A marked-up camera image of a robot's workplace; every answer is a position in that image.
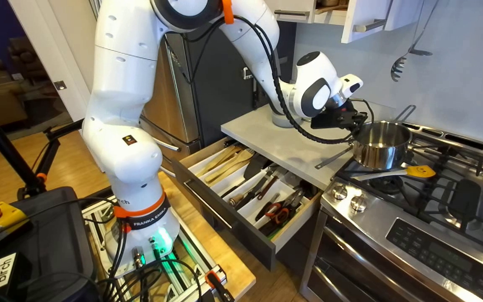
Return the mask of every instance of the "oven control panel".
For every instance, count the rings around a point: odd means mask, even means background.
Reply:
[[[480,262],[401,219],[395,221],[387,240],[483,300],[483,264]]]

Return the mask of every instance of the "open drawer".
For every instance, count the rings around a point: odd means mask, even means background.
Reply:
[[[263,208],[267,201],[274,196],[274,194],[280,193],[280,199],[277,200],[280,201],[287,197],[289,193],[293,193],[294,190],[292,189],[291,184],[294,180],[291,178],[297,178],[297,176],[286,174],[279,177],[279,180],[273,184],[262,200],[253,199],[243,208],[235,210],[226,200],[232,195],[236,195],[241,191],[246,191],[248,187],[255,185],[255,183],[257,183],[265,174],[265,170],[249,179],[243,185],[240,185],[238,189],[226,195],[224,199],[221,198],[220,194],[227,191],[228,187],[238,184],[243,180],[243,171],[245,167],[230,174],[230,176],[211,187],[205,183],[205,175],[200,178],[196,176],[196,171],[198,169],[195,167],[199,164],[203,165],[205,161],[209,161],[215,155],[221,153],[224,149],[225,141],[226,139],[223,139],[181,161],[173,161],[172,166],[178,184],[180,185],[179,188],[182,193],[190,197],[190,199],[196,199],[200,203],[203,212],[211,212],[215,219],[228,228],[234,237],[243,243],[245,248],[253,253],[253,255],[266,266],[266,268],[273,270],[276,265],[276,253],[292,238],[295,232],[307,222],[312,214],[316,212],[321,193],[316,194],[310,200],[303,197],[301,205],[297,208],[296,214],[293,218],[291,218],[290,221],[288,221],[273,236],[270,236],[270,238],[266,237],[258,229],[258,227],[262,226],[265,221],[262,221],[262,219],[256,221],[255,215],[261,208]]]

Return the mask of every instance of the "door frame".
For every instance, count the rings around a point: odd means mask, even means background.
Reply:
[[[85,117],[91,97],[86,82],[48,0],[8,0],[73,121]]]

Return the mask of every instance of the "drawer handle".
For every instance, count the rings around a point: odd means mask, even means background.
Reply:
[[[165,147],[167,149],[170,149],[172,151],[176,151],[176,152],[180,152],[180,148],[178,148],[177,146],[173,146],[173,145],[169,145],[168,143],[164,142],[164,141],[161,141],[157,138],[153,138],[153,140],[160,146],[162,147]]]
[[[310,11],[283,11],[283,10],[275,10],[276,15],[288,15],[288,16],[303,16],[308,17],[310,15]]]
[[[191,180],[186,180],[184,182],[184,186],[190,191],[190,193],[192,193],[195,197],[197,197],[197,199],[199,199],[201,204],[205,205],[219,220],[221,220],[223,224],[226,225],[226,227],[232,230],[232,226],[230,225],[230,223],[226,222],[219,214],[217,214],[217,212],[206,201],[204,201],[204,199],[200,197],[200,195],[197,194],[197,192],[195,192],[192,187],[190,187],[190,185],[188,184],[188,182],[190,181]]]
[[[312,271],[316,273],[320,279],[322,279],[323,282],[325,282],[325,285],[329,287],[329,289],[335,294],[342,302],[351,302],[348,298],[344,296],[343,293],[340,292],[339,289],[331,282],[331,280],[322,272],[322,270],[318,266],[313,266]]]
[[[383,281],[389,287],[395,289],[402,297],[405,297],[408,301],[418,301],[414,295],[412,295],[404,287],[395,283],[394,280],[387,277],[381,270],[376,268],[372,263],[368,262],[361,254],[359,254],[355,249],[353,249],[349,244],[347,244],[339,235],[331,231],[328,227],[324,227],[324,233],[332,239],[342,250],[347,252],[351,257],[353,257],[357,262],[370,271],[374,276]]]
[[[159,169],[165,172],[165,174],[167,174],[168,176],[176,177],[176,174],[174,172],[167,170],[167,168],[164,168],[163,166],[159,166]]]
[[[368,32],[370,29],[381,27],[387,23],[387,19],[375,19],[374,23],[368,25],[355,25],[353,27],[354,32]]]

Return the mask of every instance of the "living room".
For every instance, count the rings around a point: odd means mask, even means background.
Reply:
[[[7,0],[0,0],[0,127],[9,139],[72,122]]]

